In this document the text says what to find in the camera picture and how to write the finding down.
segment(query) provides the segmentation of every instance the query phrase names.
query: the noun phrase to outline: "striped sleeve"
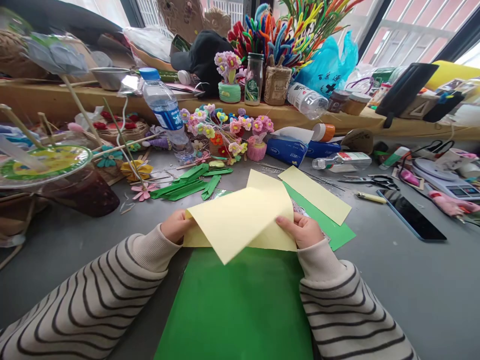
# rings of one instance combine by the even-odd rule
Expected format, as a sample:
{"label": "striped sleeve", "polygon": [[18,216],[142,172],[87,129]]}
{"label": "striped sleeve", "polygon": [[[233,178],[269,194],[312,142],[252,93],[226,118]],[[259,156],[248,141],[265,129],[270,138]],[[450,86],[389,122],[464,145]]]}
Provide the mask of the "striped sleeve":
{"label": "striped sleeve", "polygon": [[106,358],[179,248],[160,225],[125,239],[0,330],[0,360]]}
{"label": "striped sleeve", "polygon": [[358,269],[327,241],[298,251],[300,297],[323,360],[418,359],[404,332]]}

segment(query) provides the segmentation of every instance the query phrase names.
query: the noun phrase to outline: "scissors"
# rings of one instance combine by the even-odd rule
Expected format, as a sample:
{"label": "scissors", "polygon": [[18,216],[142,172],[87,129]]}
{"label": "scissors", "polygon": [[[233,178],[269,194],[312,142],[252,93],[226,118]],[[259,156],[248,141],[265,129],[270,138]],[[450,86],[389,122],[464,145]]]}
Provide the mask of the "scissors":
{"label": "scissors", "polygon": [[345,180],[338,180],[341,183],[351,184],[373,184],[380,188],[389,190],[400,190],[400,188],[394,183],[390,176],[385,175],[373,175],[369,177],[349,178]]}

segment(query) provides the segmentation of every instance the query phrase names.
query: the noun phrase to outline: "hand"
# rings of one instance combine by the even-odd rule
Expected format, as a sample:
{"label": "hand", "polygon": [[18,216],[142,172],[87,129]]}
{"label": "hand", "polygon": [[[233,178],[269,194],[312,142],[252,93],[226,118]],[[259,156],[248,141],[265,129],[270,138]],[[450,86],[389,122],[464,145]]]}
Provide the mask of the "hand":
{"label": "hand", "polygon": [[279,216],[276,218],[276,223],[293,236],[299,249],[309,248],[325,239],[319,223],[298,212],[293,213],[293,222],[284,216]]}
{"label": "hand", "polygon": [[194,224],[193,218],[185,219],[185,210],[177,210],[160,225],[160,231],[172,243],[178,244]]}

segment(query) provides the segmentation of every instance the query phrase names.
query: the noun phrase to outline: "smartphone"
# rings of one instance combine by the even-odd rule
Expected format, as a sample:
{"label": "smartphone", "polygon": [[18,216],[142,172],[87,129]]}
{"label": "smartphone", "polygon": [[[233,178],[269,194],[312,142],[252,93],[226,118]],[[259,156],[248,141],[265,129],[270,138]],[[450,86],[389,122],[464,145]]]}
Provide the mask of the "smartphone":
{"label": "smartphone", "polygon": [[377,193],[386,199],[393,212],[405,223],[417,238],[425,242],[444,242],[447,240],[410,201],[397,190],[378,190]]}

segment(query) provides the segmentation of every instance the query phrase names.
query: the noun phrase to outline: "metal bowl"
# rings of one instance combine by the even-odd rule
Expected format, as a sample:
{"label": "metal bowl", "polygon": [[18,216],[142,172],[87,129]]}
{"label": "metal bowl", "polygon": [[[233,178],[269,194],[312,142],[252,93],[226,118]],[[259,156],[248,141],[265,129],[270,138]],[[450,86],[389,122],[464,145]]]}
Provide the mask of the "metal bowl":
{"label": "metal bowl", "polygon": [[129,69],[121,67],[94,67],[90,69],[95,79],[104,90],[120,90],[122,80],[131,73]]}

